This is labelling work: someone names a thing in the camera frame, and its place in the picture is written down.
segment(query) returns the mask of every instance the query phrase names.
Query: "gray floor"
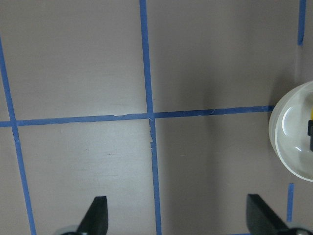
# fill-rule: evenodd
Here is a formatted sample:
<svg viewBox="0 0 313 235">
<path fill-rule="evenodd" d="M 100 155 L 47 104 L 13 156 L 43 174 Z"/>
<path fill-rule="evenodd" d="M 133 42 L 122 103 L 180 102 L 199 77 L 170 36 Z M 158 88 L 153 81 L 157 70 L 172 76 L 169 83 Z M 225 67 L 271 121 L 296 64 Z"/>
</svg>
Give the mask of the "gray floor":
<svg viewBox="0 0 313 235">
<path fill-rule="evenodd" d="M 311 80 L 313 1 L 147 0 L 155 112 L 275 105 Z M 17 120 L 147 113 L 137 0 L 1 1 Z M 268 139 L 270 113 L 156 119 L 163 235 L 248 233 L 247 193 L 313 226 L 313 186 Z M 0 121 L 8 121 L 0 88 Z M 108 196 L 109 235 L 155 235 L 149 120 L 19 126 L 38 235 L 74 229 Z M 0 128 L 0 227 L 30 235 L 14 138 Z"/>
</svg>

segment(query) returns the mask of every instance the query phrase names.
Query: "white plastic container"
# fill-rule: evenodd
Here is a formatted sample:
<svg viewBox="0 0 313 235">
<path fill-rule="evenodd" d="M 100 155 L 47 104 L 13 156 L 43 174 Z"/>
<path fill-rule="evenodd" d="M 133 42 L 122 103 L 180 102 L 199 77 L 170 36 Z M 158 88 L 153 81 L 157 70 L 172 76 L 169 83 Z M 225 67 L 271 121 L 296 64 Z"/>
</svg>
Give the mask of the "white plastic container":
<svg viewBox="0 0 313 235">
<path fill-rule="evenodd" d="M 308 121 L 313 108 L 313 81 L 288 92 L 269 120 L 269 139 L 282 163 L 294 175 L 313 182 L 313 152 Z"/>
</svg>

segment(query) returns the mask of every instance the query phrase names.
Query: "blue tape grid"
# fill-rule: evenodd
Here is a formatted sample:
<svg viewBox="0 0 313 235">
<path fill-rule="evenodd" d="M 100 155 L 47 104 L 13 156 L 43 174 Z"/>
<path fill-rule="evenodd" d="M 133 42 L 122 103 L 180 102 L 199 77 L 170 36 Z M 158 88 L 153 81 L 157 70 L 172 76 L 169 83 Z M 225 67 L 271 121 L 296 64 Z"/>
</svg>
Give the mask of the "blue tape grid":
<svg viewBox="0 0 313 235">
<path fill-rule="evenodd" d="M 227 109 L 206 109 L 206 110 L 191 110 L 191 111 L 173 111 L 173 112 L 159 112 L 153 111 L 153 98 L 150 74 L 150 57 L 149 57 L 149 41 L 148 41 L 148 24 L 147 24 L 147 6 L 146 0 L 139 0 L 140 5 L 140 20 L 141 20 L 141 36 L 142 36 L 142 50 L 143 63 L 145 75 L 146 101 L 147 113 L 143 114 L 127 114 L 122 116 L 106 115 L 106 116 L 88 116 L 88 117 L 61 117 L 61 118 L 46 118 L 34 120 L 16 120 L 15 112 L 8 82 L 2 42 L 0 38 L 0 70 L 2 74 L 2 82 L 5 92 L 10 121 L 0 121 L 0 127 L 11 127 L 14 137 L 14 143 L 17 153 L 17 160 L 22 181 L 22 188 L 25 197 L 26 210 L 29 220 L 30 231 L 32 235 L 36 235 L 35 222 L 30 202 L 29 189 L 25 174 L 25 168 L 22 157 L 21 143 L 18 133 L 18 126 L 29 125 L 48 125 L 48 124 L 64 124 L 73 122 L 99 122 L 99 121 L 116 121 L 116 120 L 135 120 L 135 119 L 149 119 L 151 128 L 150 135 L 152 137 L 151 152 L 152 152 L 152 172 L 153 185 L 155 197 L 155 214 L 156 214 L 156 235 L 162 234 L 161 229 L 161 213 L 160 213 L 160 199 L 159 199 L 159 182 L 158 182 L 158 168 L 157 168 L 157 142 L 156 142 L 156 118 L 179 118 L 179 117 L 194 117 L 194 116 L 210 116 L 210 115 L 225 115 L 225 114 L 239 114 L 239 113 L 255 113 L 255 112 L 271 112 L 274 106 L 254 106 L 254 107 L 236 107 Z M 303 45 L 304 30 L 305 30 L 305 11 L 306 0 L 299 0 L 299 24 L 298 24 L 298 45 Z M 294 185 L 289 184 L 288 188 L 288 205 L 287 205 L 287 221 L 292 221 L 293 210 L 293 190 Z"/>
<path fill-rule="evenodd" d="M 305 30 L 305 11 L 306 11 L 306 0 L 299 1 L 299 22 L 298 22 L 298 45 L 303 45 L 304 30 Z"/>
<path fill-rule="evenodd" d="M 14 144 L 15 144 L 15 149 L 16 149 L 17 161 L 18 161 L 19 170 L 20 170 L 20 176 L 21 176 L 22 188 L 23 188 L 23 193 L 24 193 L 24 198 L 25 198 L 25 204 L 26 204 L 26 210 L 27 210 L 30 232 L 32 235 L 36 235 L 36 228 L 35 228 L 33 211 L 32 211 L 32 207 L 31 207 L 31 203 L 30 203 L 30 196 L 29 196 L 25 167 L 24 167 L 24 162 L 23 162 L 19 131 L 18 131 L 18 126 L 17 126 L 16 119 L 15 119 L 15 112 L 14 112 L 14 108 L 13 108 L 10 85 L 9 85 L 8 76 L 7 76 L 7 72 L 6 72 L 6 66 L 5 66 L 5 60 L 4 60 L 1 38 L 0 38 L 0 70 L 1 70 L 1 75 L 2 75 L 2 82 L 3 82 L 3 87 L 4 87 L 6 104 L 7 104 L 8 112 L 9 112 L 9 116 L 10 116 L 10 124 L 12 127 L 12 133 L 13 133 Z"/>
</svg>

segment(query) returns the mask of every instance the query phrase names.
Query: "black object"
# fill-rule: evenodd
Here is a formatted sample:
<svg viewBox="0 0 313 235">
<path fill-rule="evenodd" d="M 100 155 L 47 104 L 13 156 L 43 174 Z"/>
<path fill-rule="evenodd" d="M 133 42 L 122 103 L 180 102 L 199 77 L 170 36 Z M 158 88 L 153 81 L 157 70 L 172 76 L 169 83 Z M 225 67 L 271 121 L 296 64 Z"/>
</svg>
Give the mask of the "black object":
<svg viewBox="0 0 313 235">
<path fill-rule="evenodd" d="M 301 226 L 287 226 L 258 194 L 247 196 L 246 224 L 251 235 L 313 235 Z"/>
<path fill-rule="evenodd" d="M 107 197 L 95 197 L 78 229 L 62 235 L 106 235 L 108 227 Z"/>
<path fill-rule="evenodd" d="M 310 150 L 313 151 L 313 120 L 309 120 L 309 123 L 308 123 L 308 136 L 311 137 Z"/>
</svg>

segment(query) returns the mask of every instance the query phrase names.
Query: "white bowl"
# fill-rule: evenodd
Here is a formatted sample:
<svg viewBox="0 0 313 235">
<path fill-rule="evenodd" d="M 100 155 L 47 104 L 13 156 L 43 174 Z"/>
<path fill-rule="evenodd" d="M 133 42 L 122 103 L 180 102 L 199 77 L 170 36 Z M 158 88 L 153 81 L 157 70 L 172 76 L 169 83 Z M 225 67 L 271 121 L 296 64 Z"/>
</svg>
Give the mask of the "white bowl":
<svg viewBox="0 0 313 235">
<path fill-rule="evenodd" d="M 313 108 L 313 81 L 288 92 L 269 120 L 269 139 L 282 163 L 294 175 L 313 182 L 313 152 L 308 121 Z"/>
</svg>

